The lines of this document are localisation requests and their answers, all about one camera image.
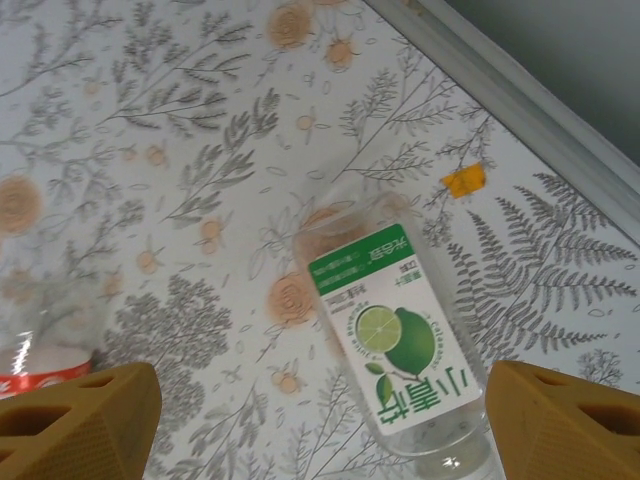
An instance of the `green label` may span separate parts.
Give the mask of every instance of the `green label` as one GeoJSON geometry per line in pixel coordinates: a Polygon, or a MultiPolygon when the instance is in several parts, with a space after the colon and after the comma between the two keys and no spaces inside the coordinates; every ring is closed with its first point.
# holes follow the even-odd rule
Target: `green label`
{"type": "Polygon", "coordinates": [[[383,435],[435,422],[482,395],[401,225],[345,245],[309,270],[383,435]]]}
{"type": "Polygon", "coordinates": [[[309,271],[322,296],[413,254],[407,234],[395,224],[315,260],[309,271]]]}

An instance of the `lime illustration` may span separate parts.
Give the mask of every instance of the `lime illustration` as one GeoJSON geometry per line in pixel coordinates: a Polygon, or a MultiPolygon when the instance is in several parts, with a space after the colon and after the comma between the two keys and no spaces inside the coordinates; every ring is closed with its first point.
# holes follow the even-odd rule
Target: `lime illustration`
{"type": "Polygon", "coordinates": [[[356,324],[356,338],[371,353],[386,353],[400,341],[402,327],[393,310],[373,306],[364,310],[356,324]]]}
{"type": "Polygon", "coordinates": [[[429,366],[436,351],[431,327],[420,315],[404,308],[398,308],[395,316],[400,319],[402,335],[385,356],[398,370],[420,375],[429,366]]]}

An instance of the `floral tablecloth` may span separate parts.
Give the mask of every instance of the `floral tablecloth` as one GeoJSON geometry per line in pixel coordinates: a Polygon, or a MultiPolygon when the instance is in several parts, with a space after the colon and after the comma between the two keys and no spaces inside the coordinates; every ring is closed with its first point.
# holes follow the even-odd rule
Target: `floral tablecloth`
{"type": "Polygon", "coordinates": [[[487,365],[640,392],[638,247],[363,3],[9,0],[0,42],[0,275],[100,286],[102,365],[162,384],[148,478],[411,478],[292,261],[343,180],[405,197],[487,365]]]}

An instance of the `clear plastic bottle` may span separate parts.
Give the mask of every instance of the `clear plastic bottle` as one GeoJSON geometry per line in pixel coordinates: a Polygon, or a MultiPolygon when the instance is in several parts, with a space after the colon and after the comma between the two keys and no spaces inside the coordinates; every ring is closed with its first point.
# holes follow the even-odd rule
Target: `clear plastic bottle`
{"type": "Polygon", "coordinates": [[[414,458],[423,478],[485,464],[486,371],[404,199],[353,202],[303,227],[293,248],[379,444],[414,458]]]}
{"type": "Polygon", "coordinates": [[[1,287],[0,399],[89,373],[106,308],[90,283],[14,271],[1,287]]]}

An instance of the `orange sticker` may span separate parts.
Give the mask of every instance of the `orange sticker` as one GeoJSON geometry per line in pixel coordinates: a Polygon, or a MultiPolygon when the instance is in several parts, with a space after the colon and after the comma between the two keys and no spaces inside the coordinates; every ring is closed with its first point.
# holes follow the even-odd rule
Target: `orange sticker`
{"type": "Polygon", "coordinates": [[[487,184],[487,177],[482,164],[476,163],[447,175],[440,181],[449,188],[453,198],[460,198],[484,187],[487,184]]]}

